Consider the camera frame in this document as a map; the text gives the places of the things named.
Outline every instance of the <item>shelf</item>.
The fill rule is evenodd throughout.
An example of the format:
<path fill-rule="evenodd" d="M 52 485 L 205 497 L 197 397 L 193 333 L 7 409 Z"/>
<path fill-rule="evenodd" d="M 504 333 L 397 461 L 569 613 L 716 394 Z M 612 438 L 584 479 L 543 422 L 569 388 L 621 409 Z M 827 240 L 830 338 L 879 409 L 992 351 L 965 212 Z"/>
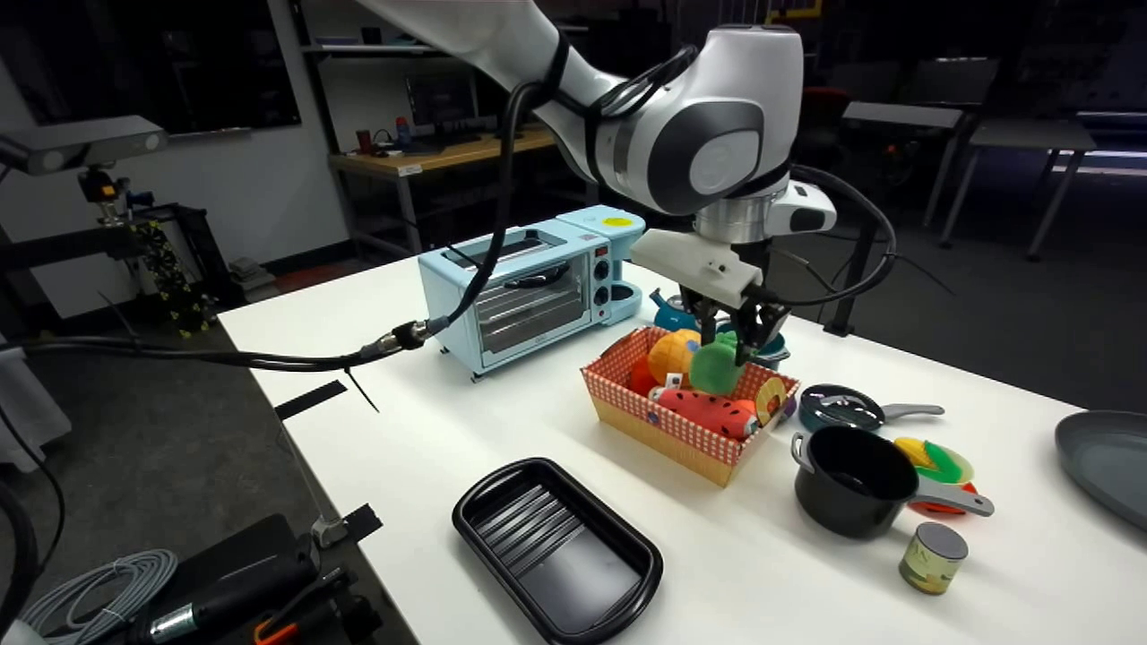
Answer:
<path fill-rule="evenodd" d="M 445 57 L 445 50 L 422 42 L 318 42 L 299 47 L 305 57 Z"/>
<path fill-rule="evenodd" d="M 393 258 L 407 258 L 410 255 L 410 247 L 384 240 L 375 234 L 353 234 L 353 244 L 384 250 L 384 255 L 393 255 Z"/>

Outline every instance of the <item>wire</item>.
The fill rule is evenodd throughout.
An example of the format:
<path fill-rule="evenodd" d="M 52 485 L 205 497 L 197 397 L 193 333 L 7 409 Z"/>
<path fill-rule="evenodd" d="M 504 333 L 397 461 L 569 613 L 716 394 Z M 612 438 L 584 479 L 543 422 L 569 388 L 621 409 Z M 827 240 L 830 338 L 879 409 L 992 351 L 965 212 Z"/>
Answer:
<path fill-rule="evenodd" d="M 313 579 L 309 587 L 299 587 L 287 605 L 278 605 L 269 621 L 262 621 L 262 624 L 255 626 L 255 634 L 264 639 L 264 634 L 284 631 L 287 621 L 290 621 L 299 605 L 309 605 L 309 601 L 314 601 L 314 600 L 323 600 L 323 596 L 334 596 L 334 590 L 342 587 L 346 579 L 350 579 L 350 573 L 346 573 L 342 567 L 327 571 L 318 579 Z"/>
<path fill-rule="evenodd" d="M 792 264 L 805 269 L 823 289 L 835 289 L 830 283 L 839 281 L 839 274 L 830 281 L 823 281 L 811 258 L 801 255 L 788 255 L 788 250 L 777 250 L 781 258 L 788 258 Z"/>
<path fill-rule="evenodd" d="M 34 468 L 46 478 L 52 497 L 57 497 L 57 526 L 48 529 L 48 542 L 42 547 L 42 557 L 34 560 L 34 573 L 46 571 L 46 564 L 57 557 L 57 546 L 63 539 L 69 526 L 69 497 L 63 489 L 57 479 L 57 474 L 32 450 L 32 443 L 20 438 L 20 431 L 14 425 L 14 421 L 7 417 L 7 409 L 0 406 L 0 422 L 7 425 L 7 434 L 14 438 L 14 443 L 34 461 Z"/>
<path fill-rule="evenodd" d="M 841 263 L 827 283 L 835 283 L 851 263 Z M 830 288 L 835 289 L 835 288 Z M 817 309 L 817 323 L 823 318 L 827 300 Z"/>
<path fill-rule="evenodd" d="M 488 247 L 481 269 L 467 283 L 463 300 L 455 305 L 455 313 L 448 313 L 445 318 L 431 318 L 426 323 L 426 338 L 434 338 L 434 333 L 448 331 L 455 318 L 463 318 L 467 309 L 481 299 L 481 289 L 492 283 L 492 276 L 497 269 L 504 231 L 508 231 L 508 214 L 513 214 L 513 140 L 517 140 L 520 118 L 525 116 L 532 96 L 541 96 L 541 83 L 513 89 L 504 108 L 501 108 L 501 118 L 497 118 L 501 153 L 497 153 L 494 237 L 492 237 L 492 247 Z"/>
<path fill-rule="evenodd" d="M 167 547 L 134 551 L 57 584 L 42 600 L 34 600 L 20 613 L 20 621 L 32 631 L 48 634 L 48 645 L 90 645 L 134 615 L 156 590 L 164 590 L 174 571 L 179 560 Z M 90 615 L 87 600 L 106 590 L 111 584 L 118 587 L 118 596 Z"/>
<path fill-rule="evenodd" d="M 845 244 L 856 244 L 856 237 L 848 234 L 823 234 L 817 240 L 845 240 Z M 957 288 L 949 288 L 941 276 L 934 276 L 925 263 L 909 258 L 909 255 L 897 255 L 897 264 L 908 264 L 915 274 L 922 274 L 934 289 L 941 289 L 945 299 L 960 299 Z"/>
<path fill-rule="evenodd" d="M 767 289 L 767 288 L 756 288 L 753 299 L 773 300 L 773 305 L 784 305 L 784 309 L 814 309 L 814 305 L 856 299 L 856 293 L 875 289 L 879 283 L 886 283 L 886 276 L 888 276 L 892 264 L 897 264 L 897 250 L 900 250 L 892 219 L 888 219 L 867 194 L 859 194 L 851 184 L 845 184 L 845 180 L 835 176 L 835 172 L 811 169 L 811 165 L 792 165 L 792 172 L 794 172 L 794 176 L 805 176 L 805 180 L 814 180 L 814 184 L 827 184 L 827 185 L 835 185 L 839 194 L 845 194 L 848 202 L 856 202 L 856 204 L 886 231 L 886 237 L 888 237 L 888 240 L 886 240 L 886 255 L 882 255 L 882 263 L 879 263 L 867 276 L 859 276 L 851 288 L 830 289 L 830 293 L 823 293 L 823 299 L 781 299 L 781 293 L 773 293 L 773 289 Z"/>
<path fill-rule="evenodd" d="M 0 601 L 0 639 L 7 634 L 7 626 L 14 624 L 14 615 L 20 613 L 20 605 L 32 596 L 32 584 L 40 577 L 34 567 L 34 529 L 32 521 L 26 511 L 26 505 L 0 485 L 0 511 L 7 517 L 7 526 L 14 533 L 14 564 L 10 564 L 10 577 L 7 577 L 7 590 Z"/>
<path fill-rule="evenodd" d="M 587 108 L 569 100 L 567 94 L 554 96 L 562 108 L 569 108 L 584 122 L 584 163 L 587 163 L 587 172 L 596 176 L 598 185 L 608 189 L 608 184 L 598 169 L 598 128 L 606 122 L 622 122 L 633 110 L 640 110 L 640 104 L 647 104 L 654 89 L 672 83 L 696 57 L 698 57 L 696 47 L 679 47 L 669 61 L 660 61 L 660 63 L 645 68 L 640 74 L 615 83 L 608 94 L 603 94 Z"/>
<path fill-rule="evenodd" d="M 463 313 L 481 299 L 481 289 L 494 276 L 494 264 L 497 264 L 501 244 L 504 244 L 504 231 L 513 219 L 513 140 L 517 140 L 523 116 L 532 108 L 536 94 L 541 94 L 541 83 L 520 86 L 508 94 L 508 100 L 501 108 L 501 122 L 497 122 L 497 140 L 501 140 L 497 214 L 494 214 L 492 247 L 488 247 L 481 269 L 471 274 L 471 281 L 467 283 L 463 300 L 442 318 L 406 323 L 406 325 L 393 325 L 389 333 L 384 333 L 378 342 L 360 345 L 350 354 L 314 354 L 314 360 L 309 360 L 309 354 L 258 354 L 258 351 L 185 351 L 185 349 L 167 349 L 167 345 L 134 345 L 134 342 L 123 342 L 123 338 L 26 342 L 26 345 L 10 345 L 10 349 L 20 349 L 29 354 L 185 360 L 185 362 L 243 366 L 243 369 L 271 369 L 271 373 L 353 369 L 353 366 L 388 360 L 393 351 L 418 349 L 426 338 L 434 338 L 434 333 L 448 331 L 455 318 L 463 318 Z"/>

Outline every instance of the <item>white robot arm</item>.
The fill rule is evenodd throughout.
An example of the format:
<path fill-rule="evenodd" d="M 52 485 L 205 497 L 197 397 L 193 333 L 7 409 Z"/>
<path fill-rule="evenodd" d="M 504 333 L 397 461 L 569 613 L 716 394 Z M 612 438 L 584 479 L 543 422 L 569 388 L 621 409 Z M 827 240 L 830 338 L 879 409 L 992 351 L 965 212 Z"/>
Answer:
<path fill-rule="evenodd" d="M 667 83 L 622 83 L 575 50 L 554 57 L 559 30 L 532 0 L 357 0 L 397 30 L 463 57 L 497 86 L 550 79 L 562 100 L 536 108 L 569 165 L 663 214 L 692 214 L 692 234 L 647 231 L 629 263 L 669 276 L 703 305 L 756 318 L 749 289 L 764 274 L 729 244 L 819 234 L 835 226 L 830 202 L 788 180 L 799 126 L 801 42 L 788 30 L 713 30 Z M 603 100 L 636 104 L 598 118 Z"/>
<path fill-rule="evenodd" d="M 504 89 L 541 83 L 559 30 L 532 0 L 357 0 L 406 34 L 469 61 Z M 559 89 L 575 104 L 596 104 L 621 79 L 590 68 L 569 50 Z M 536 116 L 559 132 L 567 159 L 584 180 L 654 209 L 663 214 L 698 214 L 698 234 L 724 244 L 753 244 L 788 231 L 827 231 L 827 202 L 805 202 L 788 189 L 788 147 L 794 140 L 801 94 L 801 42 L 781 30 L 713 30 L 698 57 L 640 110 L 603 122 L 584 140 L 584 116 L 543 104 Z M 739 214 L 720 204 L 728 194 L 756 184 L 781 212 Z"/>

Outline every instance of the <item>table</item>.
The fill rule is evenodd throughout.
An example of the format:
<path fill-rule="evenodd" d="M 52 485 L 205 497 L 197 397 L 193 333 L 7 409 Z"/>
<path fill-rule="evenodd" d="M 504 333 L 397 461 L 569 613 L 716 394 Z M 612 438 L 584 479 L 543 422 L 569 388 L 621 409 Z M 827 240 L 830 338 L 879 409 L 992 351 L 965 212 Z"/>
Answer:
<path fill-rule="evenodd" d="M 1097 151 L 1097 140 L 1077 122 L 988 118 L 972 132 L 966 147 L 972 147 L 972 159 L 966 159 L 957 202 L 945 212 L 945 226 L 940 234 L 940 244 L 945 244 L 945 247 L 954 244 L 954 231 L 957 231 L 957 219 L 960 219 L 960 209 L 965 209 L 965 196 L 966 196 L 966 185 L 972 185 L 972 176 L 976 176 L 976 165 L 979 165 L 982 151 L 988 151 L 988 147 L 1041 151 L 1046 153 L 1046 172 L 1054 169 L 1059 151 L 1070 153 L 1069 159 L 1069 172 L 1054 185 L 1054 194 L 1046 202 L 1046 212 L 1039 219 L 1039 231 L 1034 231 L 1034 237 L 1029 244 L 1029 258 L 1039 258 L 1046 231 L 1054 226 L 1054 219 L 1057 219 L 1057 212 L 1059 212 L 1059 204 L 1069 196 L 1069 185 L 1074 184 L 1074 172 L 1077 172 L 1087 151 Z"/>
<path fill-rule="evenodd" d="M 626 269 L 640 289 L 669 288 Z M 248 351 L 350 351 L 393 323 L 426 317 L 416 263 L 393 263 L 297 289 L 221 323 Z M 992 521 L 960 521 L 972 546 L 945 600 L 897 573 L 922 517 L 888 539 L 845 542 L 801 517 L 792 496 L 788 421 L 758 438 L 729 489 L 679 468 L 598 425 L 575 369 L 629 325 L 567 342 L 469 385 L 434 345 L 353 369 L 375 413 L 353 394 L 287 421 L 287 434 L 341 511 L 367 503 L 384 529 L 360 542 L 367 567 L 426 645 L 536 640 L 531 624 L 450 529 L 450 505 L 485 474 L 547 454 L 652 539 L 667 560 L 652 605 L 615 640 L 814 640 L 929 645 L 1147 639 L 1147 542 L 1088 505 L 1057 468 L 1054 425 L 1074 406 L 903 354 L 862 338 L 784 325 L 788 378 L 851 385 L 879 400 L 941 400 L 945 421 L 916 434 L 976 461 Z M 336 373 L 255 373 L 271 406 Z"/>
<path fill-rule="evenodd" d="M 929 104 L 875 104 L 875 100 L 851 100 L 841 116 L 845 122 L 875 122 L 875 126 L 900 126 L 900 128 L 940 128 L 945 132 L 945 147 L 940 159 L 940 172 L 929 194 L 929 209 L 925 209 L 925 231 L 934 219 L 940 209 L 940 194 L 945 185 L 945 172 L 960 151 L 960 126 L 965 126 L 965 110 L 960 108 L 929 108 Z"/>
<path fill-rule="evenodd" d="M 550 151 L 550 147 L 554 147 L 554 137 L 547 128 L 541 128 L 541 126 L 531 126 L 513 140 L 513 153 Z M 328 165 L 336 172 L 346 172 L 346 176 L 384 180 L 384 184 L 389 184 L 397 189 L 406 247 L 378 244 L 371 237 L 365 244 L 407 255 L 407 250 L 422 250 L 418 212 L 416 212 L 416 196 L 410 196 L 410 176 L 431 176 L 431 172 L 448 172 L 448 169 L 467 169 L 467 165 L 488 165 L 497 153 L 501 153 L 497 137 L 481 137 L 481 140 L 442 147 L 434 153 L 400 153 L 400 159 L 334 153 Z"/>

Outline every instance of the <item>black tray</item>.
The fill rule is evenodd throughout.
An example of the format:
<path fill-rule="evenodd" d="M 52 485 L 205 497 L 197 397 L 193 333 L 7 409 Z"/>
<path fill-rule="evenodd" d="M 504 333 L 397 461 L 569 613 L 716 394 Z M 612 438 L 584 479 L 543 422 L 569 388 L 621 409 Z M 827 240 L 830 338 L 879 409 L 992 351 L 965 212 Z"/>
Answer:
<path fill-rule="evenodd" d="M 471 485 L 455 529 L 547 640 L 606 640 L 647 605 L 660 551 L 567 468 L 523 459 Z"/>
<path fill-rule="evenodd" d="M 1105 509 L 1147 529 L 1147 417 L 1077 413 L 1054 434 L 1064 474 Z"/>

